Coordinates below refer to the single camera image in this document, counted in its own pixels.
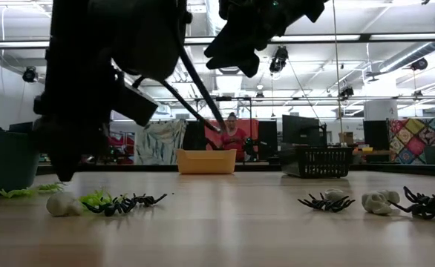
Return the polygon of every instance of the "yellow basket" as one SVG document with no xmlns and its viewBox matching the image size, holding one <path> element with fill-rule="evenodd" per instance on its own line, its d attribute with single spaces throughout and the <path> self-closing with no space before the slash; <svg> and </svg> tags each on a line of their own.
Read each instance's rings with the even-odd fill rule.
<svg viewBox="0 0 435 267">
<path fill-rule="evenodd" d="M 181 174 L 232 174 L 236 150 L 184 151 L 178 149 L 178 171 Z"/>
</svg>

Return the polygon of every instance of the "wooden table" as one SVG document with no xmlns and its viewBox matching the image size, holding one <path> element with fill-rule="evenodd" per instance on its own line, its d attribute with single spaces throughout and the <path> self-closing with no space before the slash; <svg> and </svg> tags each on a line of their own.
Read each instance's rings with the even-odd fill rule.
<svg viewBox="0 0 435 267">
<path fill-rule="evenodd" d="M 52 218 L 47 197 L 0 197 L 0 266 L 435 266 L 435 220 L 398 212 L 379 217 L 361 206 L 364 192 L 402 193 L 403 185 L 435 194 L 435 177 L 371 172 L 318 180 L 280 173 L 80 173 L 67 187 L 77 196 L 102 186 L 114 195 L 169 196 L 155 208 L 112 218 Z M 297 202 L 327 188 L 357 201 L 340 214 Z M 405 198 L 402 204 L 409 205 Z"/>
</svg>

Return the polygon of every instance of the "black basket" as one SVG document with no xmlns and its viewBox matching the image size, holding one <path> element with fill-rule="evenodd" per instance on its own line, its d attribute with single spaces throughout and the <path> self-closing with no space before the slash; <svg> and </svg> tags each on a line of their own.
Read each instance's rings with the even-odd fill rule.
<svg viewBox="0 0 435 267">
<path fill-rule="evenodd" d="M 282 171 L 300 178 L 345 177 L 352 148 L 293 148 L 279 153 Z"/>
</svg>

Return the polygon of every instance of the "colorful patchwork quilt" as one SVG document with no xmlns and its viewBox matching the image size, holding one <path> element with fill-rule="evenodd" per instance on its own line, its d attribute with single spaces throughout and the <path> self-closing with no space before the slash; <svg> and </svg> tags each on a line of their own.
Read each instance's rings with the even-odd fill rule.
<svg viewBox="0 0 435 267">
<path fill-rule="evenodd" d="M 435 146 L 435 118 L 388 120 L 390 150 L 401 164 L 426 164 L 425 148 Z"/>
</svg>

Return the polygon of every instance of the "teal bin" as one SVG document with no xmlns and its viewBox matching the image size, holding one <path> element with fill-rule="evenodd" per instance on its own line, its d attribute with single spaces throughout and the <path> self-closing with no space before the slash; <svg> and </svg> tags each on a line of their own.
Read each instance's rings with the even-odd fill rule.
<svg viewBox="0 0 435 267">
<path fill-rule="evenodd" d="M 0 131 L 0 189 L 24 189 L 33 184 L 39 152 L 28 135 Z"/>
</svg>

